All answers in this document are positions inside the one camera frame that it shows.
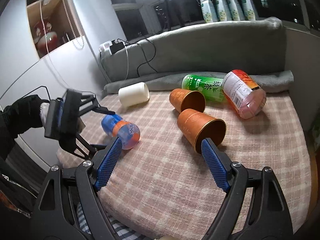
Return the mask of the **black left sleeve forearm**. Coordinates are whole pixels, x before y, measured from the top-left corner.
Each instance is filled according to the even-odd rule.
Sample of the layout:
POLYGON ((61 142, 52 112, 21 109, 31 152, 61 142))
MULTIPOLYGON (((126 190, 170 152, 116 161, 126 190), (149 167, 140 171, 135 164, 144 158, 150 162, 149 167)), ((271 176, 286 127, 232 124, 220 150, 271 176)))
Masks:
POLYGON ((15 101, 1 111, 1 158, 6 159, 15 145, 15 139, 31 128, 43 127, 41 107, 48 100, 30 95, 15 101))

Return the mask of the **white gloved left hand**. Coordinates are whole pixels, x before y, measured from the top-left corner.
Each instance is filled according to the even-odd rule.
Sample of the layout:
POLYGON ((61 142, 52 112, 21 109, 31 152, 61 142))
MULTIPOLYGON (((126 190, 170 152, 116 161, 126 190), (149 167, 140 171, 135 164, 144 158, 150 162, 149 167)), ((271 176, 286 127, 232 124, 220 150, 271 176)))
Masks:
POLYGON ((40 105, 40 119, 41 119, 43 127, 46 126, 49 105, 50 104, 48 102, 43 102, 40 105))

